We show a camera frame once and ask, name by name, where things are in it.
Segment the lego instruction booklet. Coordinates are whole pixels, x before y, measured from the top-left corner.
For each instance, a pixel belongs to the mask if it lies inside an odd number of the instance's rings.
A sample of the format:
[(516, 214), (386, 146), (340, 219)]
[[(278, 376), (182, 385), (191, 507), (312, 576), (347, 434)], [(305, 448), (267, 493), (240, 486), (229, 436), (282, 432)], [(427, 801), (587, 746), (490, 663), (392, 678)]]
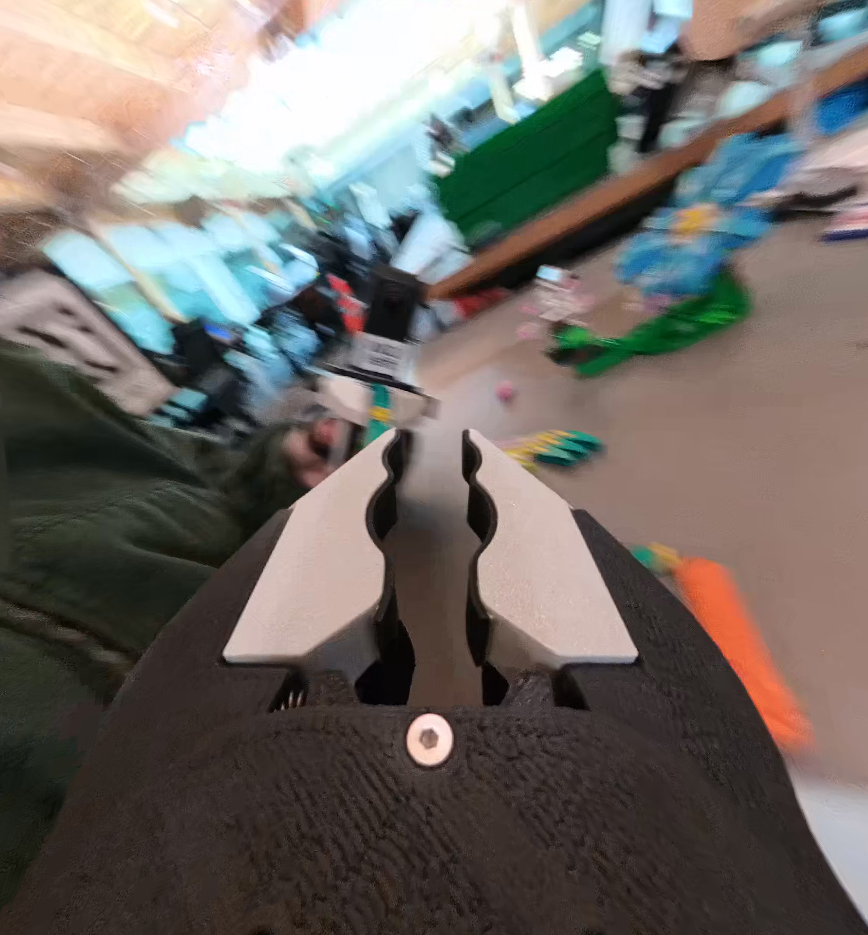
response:
[(868, 786), (790, 769), (795, 795), (837, 879), (868, 923)]

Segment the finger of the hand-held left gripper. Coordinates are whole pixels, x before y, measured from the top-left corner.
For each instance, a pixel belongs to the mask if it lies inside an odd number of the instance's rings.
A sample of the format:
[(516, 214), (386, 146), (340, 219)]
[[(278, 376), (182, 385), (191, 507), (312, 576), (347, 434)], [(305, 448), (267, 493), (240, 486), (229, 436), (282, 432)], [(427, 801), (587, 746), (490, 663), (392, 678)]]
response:
[(424, 419), (436, 419), (440, 401), (415, 389), (392, 390), (392, 426), (413, 430)]
[(318, 376), (316, 401), (330, 417), (365, 428), (373, 404), (372, 383), (348, 376)]

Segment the person's left hand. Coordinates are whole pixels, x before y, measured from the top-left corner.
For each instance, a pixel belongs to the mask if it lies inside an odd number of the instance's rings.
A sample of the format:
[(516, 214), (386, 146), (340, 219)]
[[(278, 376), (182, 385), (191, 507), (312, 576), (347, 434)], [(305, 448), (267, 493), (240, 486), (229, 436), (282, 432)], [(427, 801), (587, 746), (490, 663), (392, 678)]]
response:
[(295, 482), (311, 490), (336, 470), (338, 449), (344, 446), (349, 424), (332, 417), (319, 417), (289, 430), (283, 452)]

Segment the teal yellow lego wing assembly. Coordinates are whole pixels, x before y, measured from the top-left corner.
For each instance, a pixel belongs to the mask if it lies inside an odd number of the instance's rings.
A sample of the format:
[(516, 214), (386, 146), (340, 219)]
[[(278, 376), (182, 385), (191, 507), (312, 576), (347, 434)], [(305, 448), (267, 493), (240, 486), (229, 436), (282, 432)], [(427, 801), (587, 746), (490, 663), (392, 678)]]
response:
[(532, 473), (541, 467), (570, 469), (593, 460), (605, 451), (605, 445), (595, 436), (561, 429), (497, 441), (496, 445)]

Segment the person's green jacket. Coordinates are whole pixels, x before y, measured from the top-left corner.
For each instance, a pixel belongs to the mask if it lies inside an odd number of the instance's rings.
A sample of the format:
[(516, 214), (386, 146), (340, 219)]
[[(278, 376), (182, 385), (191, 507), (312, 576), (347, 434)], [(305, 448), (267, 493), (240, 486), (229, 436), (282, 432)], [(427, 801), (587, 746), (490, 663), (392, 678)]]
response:
[(0, 571), (0, 911), (106, 707), (161, 629), (256, 532), (217, 482), (239, 450), (124, 411), (0, 337), (11, 558)]

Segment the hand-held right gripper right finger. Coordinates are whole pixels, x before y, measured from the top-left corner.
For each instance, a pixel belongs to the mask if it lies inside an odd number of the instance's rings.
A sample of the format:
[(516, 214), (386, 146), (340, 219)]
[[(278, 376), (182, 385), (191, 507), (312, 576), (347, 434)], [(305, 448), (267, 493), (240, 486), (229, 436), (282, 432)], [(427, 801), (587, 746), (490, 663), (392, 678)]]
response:
[(479, 540), (466, 591), (467, 645), (482, 701), (536, 675), (631, 666), (638, 648), (574, 509), (479, 431), (462, 435), (466, 521)]

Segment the teal and yellow lego wedge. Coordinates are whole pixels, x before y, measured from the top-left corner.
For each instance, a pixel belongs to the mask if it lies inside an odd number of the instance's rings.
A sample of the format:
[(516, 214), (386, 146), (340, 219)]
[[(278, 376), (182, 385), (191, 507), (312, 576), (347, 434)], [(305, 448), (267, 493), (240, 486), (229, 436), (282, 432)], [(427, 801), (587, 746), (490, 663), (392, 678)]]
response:
[(629, 548), (633, 557), (658, 578), (673, 577), (683, 565), (683, 556), (675, 549), (659, 543), (634, 545)]

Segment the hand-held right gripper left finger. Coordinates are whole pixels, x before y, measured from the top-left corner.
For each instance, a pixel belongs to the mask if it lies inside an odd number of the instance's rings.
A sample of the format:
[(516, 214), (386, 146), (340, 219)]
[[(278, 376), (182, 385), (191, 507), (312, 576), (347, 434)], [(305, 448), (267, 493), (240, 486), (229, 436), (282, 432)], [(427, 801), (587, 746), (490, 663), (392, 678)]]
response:
[(336, 673), (363, 703), (406, 703), (414, 650), (384, 542), (411, 442), (399, 429), (359, 450), (288, 512), (222, 650), (232, 666), (301, 683)]

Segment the orange brick separator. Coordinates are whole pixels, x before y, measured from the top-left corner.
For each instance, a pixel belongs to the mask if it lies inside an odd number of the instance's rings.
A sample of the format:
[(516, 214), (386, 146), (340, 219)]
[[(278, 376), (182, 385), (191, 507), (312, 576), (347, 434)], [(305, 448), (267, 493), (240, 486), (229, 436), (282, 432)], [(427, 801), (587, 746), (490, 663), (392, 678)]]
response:
[(733, 576), (726, 567), (685, 557), (674, 581), (691, 612), (742, 682), (778, 747), (804, 753), (813, 728), (770, 655)]

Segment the person's left forearm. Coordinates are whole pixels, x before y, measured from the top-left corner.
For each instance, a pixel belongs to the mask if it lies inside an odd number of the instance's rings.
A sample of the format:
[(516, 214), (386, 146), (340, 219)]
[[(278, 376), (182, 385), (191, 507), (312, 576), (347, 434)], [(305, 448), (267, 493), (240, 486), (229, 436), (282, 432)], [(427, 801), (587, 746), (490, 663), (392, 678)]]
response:
[(314, 450), (312, 429), (301, 424), (270, 427), (232, 454), (217, 485), (246, 534), (294, 506), (325, 476), (326, 463)]

